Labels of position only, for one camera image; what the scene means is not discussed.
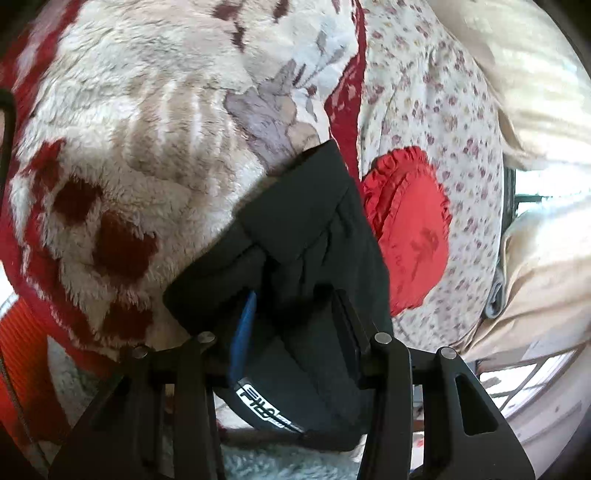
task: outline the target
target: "black fabric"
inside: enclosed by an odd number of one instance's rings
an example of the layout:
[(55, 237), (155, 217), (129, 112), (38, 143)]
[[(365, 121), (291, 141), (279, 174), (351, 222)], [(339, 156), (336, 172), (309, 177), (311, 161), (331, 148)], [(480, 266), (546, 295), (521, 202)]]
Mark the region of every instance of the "black fabric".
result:
[[(333, 325), (330, 292), (347, 291), (359, 315), (392, 333), (388, 271), (357, 188), (334, 141), (306, 151), (296, 167), (246, 205), (220, 241), (164, 294), (195, 335), (220, 321), (244, 288), (258, 302), (246, 377), (303, 430), (365, 433), (372, 393), (349, 378)], [(218, 392), (257, 428), (276, 428)]]

